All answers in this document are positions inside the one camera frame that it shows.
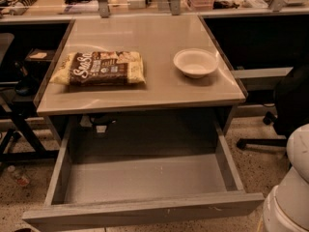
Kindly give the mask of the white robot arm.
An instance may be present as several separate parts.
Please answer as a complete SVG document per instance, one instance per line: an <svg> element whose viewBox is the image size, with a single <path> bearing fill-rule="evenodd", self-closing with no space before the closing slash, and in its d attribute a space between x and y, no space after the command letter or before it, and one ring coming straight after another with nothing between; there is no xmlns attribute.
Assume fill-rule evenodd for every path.
<svg viewBox="0 0 309 232"><path fill-rule="evenodd" d="M288 139L292 165L263 206L263 232L309 232L309 125L296 129Z"/></svg>

